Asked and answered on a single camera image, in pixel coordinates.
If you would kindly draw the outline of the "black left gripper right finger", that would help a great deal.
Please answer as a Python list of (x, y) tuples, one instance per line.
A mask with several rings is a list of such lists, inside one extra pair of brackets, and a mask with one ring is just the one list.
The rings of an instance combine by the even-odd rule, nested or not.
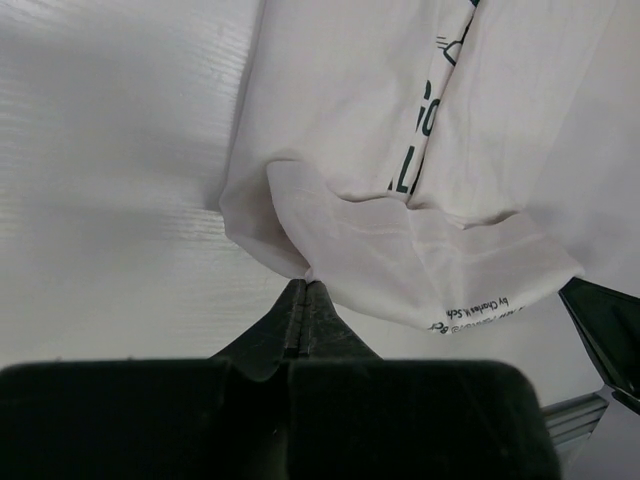
[(381, 359), (338, 315), (326, 286), (318, 281), (306, 287), (298, 357)]

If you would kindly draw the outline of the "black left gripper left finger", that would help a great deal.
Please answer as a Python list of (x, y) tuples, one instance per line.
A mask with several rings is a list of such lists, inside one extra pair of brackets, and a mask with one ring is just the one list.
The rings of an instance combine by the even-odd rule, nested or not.
[(306, 282), (290, 281), (270, 310), (214, 356), (230, 365), (214, 452), (224, 479), (286, 479), (289, 362), (299, 355)]

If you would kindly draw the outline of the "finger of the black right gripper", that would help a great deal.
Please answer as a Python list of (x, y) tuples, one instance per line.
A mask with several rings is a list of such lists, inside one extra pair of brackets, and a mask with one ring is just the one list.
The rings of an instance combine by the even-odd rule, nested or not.
[(639, 299), (580, 278), (559, 297), (613, 397), (639, 406)]

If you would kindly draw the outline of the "white and green t-shirt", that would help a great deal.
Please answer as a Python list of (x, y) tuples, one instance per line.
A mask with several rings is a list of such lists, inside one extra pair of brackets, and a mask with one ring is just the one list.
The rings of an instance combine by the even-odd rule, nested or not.
[(583, 275), (527, 212), (635, 1), (268, 1), (226, 235), (355, 312), (451, 334)]

